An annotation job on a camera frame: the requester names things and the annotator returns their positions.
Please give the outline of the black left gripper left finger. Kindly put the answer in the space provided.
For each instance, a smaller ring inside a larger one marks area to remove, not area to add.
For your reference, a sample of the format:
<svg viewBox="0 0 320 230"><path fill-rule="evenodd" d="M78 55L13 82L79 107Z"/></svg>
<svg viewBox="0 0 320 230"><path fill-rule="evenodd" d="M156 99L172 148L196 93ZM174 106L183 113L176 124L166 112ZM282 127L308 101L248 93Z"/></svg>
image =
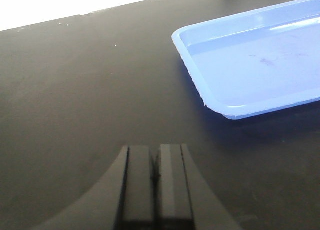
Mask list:
<svg viewBox="0 0 320 230"><path fill-rule="evenodd" d="M152 230L153 160L148 146L123 146L103 176L78 200L35 230Z"/></svg>

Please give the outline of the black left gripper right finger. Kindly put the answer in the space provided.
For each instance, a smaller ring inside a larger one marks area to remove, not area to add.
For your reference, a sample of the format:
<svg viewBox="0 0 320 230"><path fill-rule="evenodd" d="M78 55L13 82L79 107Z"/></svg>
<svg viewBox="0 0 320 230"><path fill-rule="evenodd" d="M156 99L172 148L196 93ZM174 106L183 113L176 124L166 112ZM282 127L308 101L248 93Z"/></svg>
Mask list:
<svg viewBox="0 0 320 230"><path fill-rule="evenodd" d="M241 229L200 173L186 144L162 144L156 162L160 230Z"/></svg>

